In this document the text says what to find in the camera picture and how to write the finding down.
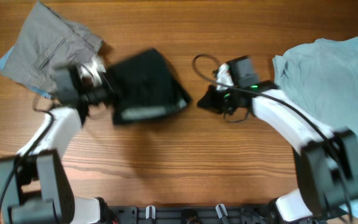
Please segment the black shorts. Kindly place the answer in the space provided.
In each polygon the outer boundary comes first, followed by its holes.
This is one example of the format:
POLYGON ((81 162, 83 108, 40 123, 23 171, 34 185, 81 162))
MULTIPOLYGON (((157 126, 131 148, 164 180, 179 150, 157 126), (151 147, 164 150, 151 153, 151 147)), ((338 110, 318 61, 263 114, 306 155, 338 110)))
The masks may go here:
POLYGON ((112 123, 156 120, 185 109, 192 98, 175 76, 172 65, 157 49, 147 49, 108 67, 112 123))

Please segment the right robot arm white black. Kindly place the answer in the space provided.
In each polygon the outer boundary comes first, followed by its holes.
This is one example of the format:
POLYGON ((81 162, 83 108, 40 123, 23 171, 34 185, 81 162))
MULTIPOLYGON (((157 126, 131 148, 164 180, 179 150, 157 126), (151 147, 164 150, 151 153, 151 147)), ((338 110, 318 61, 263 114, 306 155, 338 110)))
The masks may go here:
POLYGON ((266 205, 246 205, 241 220, 256 223, 352 223, 358 199, 358 138, 336 130, 292 102, 273 81, 260 81, 247 56, 218 63, 198 107, 227 122, 239 108, 271 125, 291 145, 297 189, 266 205))

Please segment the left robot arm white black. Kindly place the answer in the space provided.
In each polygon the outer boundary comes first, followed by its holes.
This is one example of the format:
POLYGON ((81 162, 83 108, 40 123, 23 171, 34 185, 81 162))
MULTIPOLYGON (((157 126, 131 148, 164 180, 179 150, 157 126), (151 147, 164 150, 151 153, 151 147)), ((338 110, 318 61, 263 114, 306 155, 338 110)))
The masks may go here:
POLYGON ((88 116, 112 93, 103 68, 58 70, 57 98, 17 154, 0 158, 0 223, 119 223, 100 197, 75 197, 61 158, 88 116))

